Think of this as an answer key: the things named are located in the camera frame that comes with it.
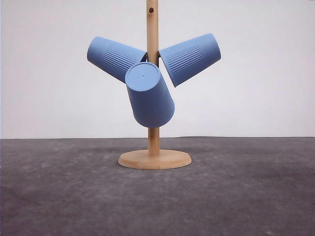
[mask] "ribbed texture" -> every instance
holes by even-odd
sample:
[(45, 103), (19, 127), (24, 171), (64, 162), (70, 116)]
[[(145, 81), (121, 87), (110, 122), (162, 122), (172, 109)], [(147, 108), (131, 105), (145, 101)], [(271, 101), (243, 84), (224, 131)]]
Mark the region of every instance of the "ribbed texture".
[(125, 77), (126, 72), (138, 61), (135, 57), (118, 51), (115, 48), (108, 48), (102, 56), (102, 61), (110, 67), (117, 75)]
[(185, 73), (193, 65), (200, 63), (204, 56), (202, 51), (198, 47), (193, 47), (188, 51), (178, 52), (166, 57), (166, 61), (169, 62), (169, 70), (173, 75), (179, 75)]
[(152, 105), (141, 107), (141, 111), (134, 110), (133, 115), (137, 122), (145, 127), (160, 127), (169, 122), (173, 117), (175, 104), (169, 91), (166, 91), (163, 96), (154, 97), (152, 99)]

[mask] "wooden base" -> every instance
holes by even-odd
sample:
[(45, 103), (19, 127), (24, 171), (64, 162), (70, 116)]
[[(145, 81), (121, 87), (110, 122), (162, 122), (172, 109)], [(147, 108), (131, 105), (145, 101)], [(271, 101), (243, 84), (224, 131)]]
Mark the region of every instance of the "wooden base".
[(148, 150), (130, 151), (118, 160), (121, 166), (142, 170), (164, 170), (183, 167), (191, 163), (188, 153), (161, 149), (159, 155), (149, 156)]

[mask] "upside-down cup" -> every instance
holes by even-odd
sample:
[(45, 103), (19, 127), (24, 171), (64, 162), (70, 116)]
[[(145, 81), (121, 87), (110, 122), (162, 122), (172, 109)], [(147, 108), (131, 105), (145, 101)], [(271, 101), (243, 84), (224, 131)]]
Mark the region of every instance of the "upside-down cup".
[(132, 66), (126, 73), (126, 86), (136, 121), (144, 127), (160, 127), (171, 120), (174, 101), (159, 68), (150, 62)]
[(159, 54), (175, 87), (221, 59), (210, 33), (159, 50)]
[(130, 67), (146, 61), (147, 52), (106, 38), (96, 37), (88, 49), (88, 61), (98, 68), (125, 82)]

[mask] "wooden pole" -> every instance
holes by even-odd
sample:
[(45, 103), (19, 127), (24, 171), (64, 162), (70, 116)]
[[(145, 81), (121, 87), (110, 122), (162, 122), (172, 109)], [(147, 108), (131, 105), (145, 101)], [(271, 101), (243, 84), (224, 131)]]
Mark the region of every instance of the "wooden pole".
[[(148, 61), (158, 66), (158, 0), (147, 0)], [(149, 156), (159, 155), (159, 127), (148, 128)]]
[[(147, 0), (148, 61), (158, 66), (158, 0)], [(188, 153), (159, 149), (159, 127), (148, 129), (148, 150), (123, 153), (118, 163), (122, 166), (143, 170), (172, 169), (189, 165)]]

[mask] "blue plastic cup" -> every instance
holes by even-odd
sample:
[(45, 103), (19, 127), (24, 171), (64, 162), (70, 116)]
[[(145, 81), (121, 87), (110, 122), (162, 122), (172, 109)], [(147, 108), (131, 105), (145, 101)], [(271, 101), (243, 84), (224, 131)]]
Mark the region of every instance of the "blue plastic cup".
[(130, 67), (146, 59), (147, 52), (102, 37), (94, 38), (88, 49), (89, 62), (122, 82)]
[(206, 34), (159, 51), (176, 87), (221, 59), (216, 39)]
[(132, 66), (126, 85), (133, 116), (140, 125), (160, 127), (171, 120), (175, 104), (156, 65), (141, 62)]

